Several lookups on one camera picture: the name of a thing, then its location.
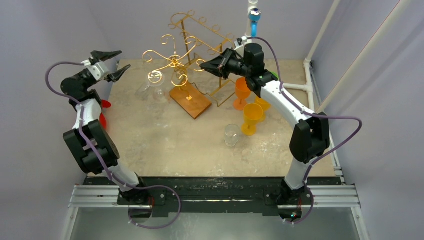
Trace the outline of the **clear stemmed glass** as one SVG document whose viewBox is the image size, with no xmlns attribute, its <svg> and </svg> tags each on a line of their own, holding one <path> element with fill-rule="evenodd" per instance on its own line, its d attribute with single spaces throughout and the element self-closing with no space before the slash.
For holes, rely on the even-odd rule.
<svg viewBox="0 0 424 240">
<path fill-rule="evenodd" d="M 135 92 L 135 96 L 143 101 L 151 97 L 158 102 L 164 102 L 166 100 L 164 82 L 165 75 L 159 70 L 153 70 L 147 74 L 145 81 Z"/>
</svg>

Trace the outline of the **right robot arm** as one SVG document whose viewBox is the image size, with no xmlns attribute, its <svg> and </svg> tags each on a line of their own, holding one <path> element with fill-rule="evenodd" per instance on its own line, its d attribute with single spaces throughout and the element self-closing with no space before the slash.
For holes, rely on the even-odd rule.
<svg viewBox="0 0 424 240">
<path fill-rule="evenodd" d="M 288 204 L 300 198 L 306 185 L 312 160 L 323 156 L 330 146 L 329 121 L 324 113 L 316 114 L 281 88 L 279 78 L 266 69 L 265 55 L 257 43 L 248 43 L 244 54 L 227 48 L 216 58 L 199 64 L 201 70 L 227 79 L 230 74 L 244 77 L 248 89 L 268 102 L 293 129 L 289 144 L 293 161 L 284 178 L 280 196 Z"/>
</svg>

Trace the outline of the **gold swirl wine glass rack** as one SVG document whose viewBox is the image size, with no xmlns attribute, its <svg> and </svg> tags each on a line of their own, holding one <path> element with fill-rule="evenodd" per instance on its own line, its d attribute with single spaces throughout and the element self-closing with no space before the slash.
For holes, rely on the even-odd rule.
<svg viewBox="0 0 424 240">
<path fill-rule="evenodd" d="M 201 93 L 194 86 L 194 83 L 191 82 L 189 74 L 190 71 L 193 73 L 200 73 L 202 71 L 200 69 L 200 63 L 203 63 L 204 60 L 201 58 L 191 58 L 191 53 L 203 44 L 194 36 L 185 37 L 183 40 L 186 46 L 186 52 L 179 54 L 176 38 L 171 34 L 165 34 L 160 38 L 160 44 L 163 46 L 171 44 L 172 53 L 164 55 L 154 49 L 149 49 L 142 54 L 142 60 L 150 63 L 154 60 L 154 56 L 156 56 L 166 61 L 165 65 L 148 73 L 148 82 L 152 86 L 158 85 L 166 78 L 164 71 L 171 69 L 172 74 L 169 81 L 173 88 L 169 91 L 169 96 L 192 119 L 196 120 L 212 105 L 212 102 L 206 95 Z"/>
</svg>

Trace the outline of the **clear wine glass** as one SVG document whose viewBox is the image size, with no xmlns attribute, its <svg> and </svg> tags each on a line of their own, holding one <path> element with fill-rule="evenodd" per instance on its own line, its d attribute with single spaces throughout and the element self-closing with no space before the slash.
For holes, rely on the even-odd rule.
<svg viewBox="0 0 424 240">
<path fill-rule="evenodd" d="M 187 74 L 187 69 L 185 67 L 178 67 L 178 68 L 175 68 L 174 72 L 175 72 L 175 78 L 179 80 L 182 75 Z"/>
</svg>

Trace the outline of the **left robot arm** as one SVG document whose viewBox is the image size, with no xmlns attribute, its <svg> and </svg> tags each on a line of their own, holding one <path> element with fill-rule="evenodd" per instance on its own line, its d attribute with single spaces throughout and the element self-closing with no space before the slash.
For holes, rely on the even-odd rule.
<svg viewBox="0 0 424 240">
<path fill-rule="evenodd" d="M 119 151 L 101 122 L 102 100 L 92 89 L 102 80 L 117 82 L 130 68 L 126 65 L 116 72 L 108 69 L 105 62 L 120 54 L 120 50 L 94 50 L 88 60 L 81 62 L 82 71 L 61 82 L 62 93 L 77 113 L 75 125 L 63 134 L 63 139 L 84 173 L 108 177 L 118 185 L 124 200 L 142 205 L 148 201 L 149 191 L 135 172 L 119 163 Z"/>
</svg>

